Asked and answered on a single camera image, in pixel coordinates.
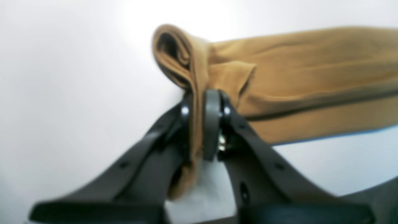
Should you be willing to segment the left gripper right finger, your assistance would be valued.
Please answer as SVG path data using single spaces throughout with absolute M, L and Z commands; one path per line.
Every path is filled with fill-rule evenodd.
M 235 224 L 374 224 L 368 205 L 332 196 L 305 178 L 240 116 L 226 93 L 205 91 L 203 158 L 227 169 Z

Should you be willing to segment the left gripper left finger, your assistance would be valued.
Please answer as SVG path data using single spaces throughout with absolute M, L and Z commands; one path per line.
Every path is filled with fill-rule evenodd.
M 38 224 L 165 224 L 175 173 L 191 162 L 192 94 L 164 113 L 144 137 L 101 175 L 65 197 L 34 205 Z

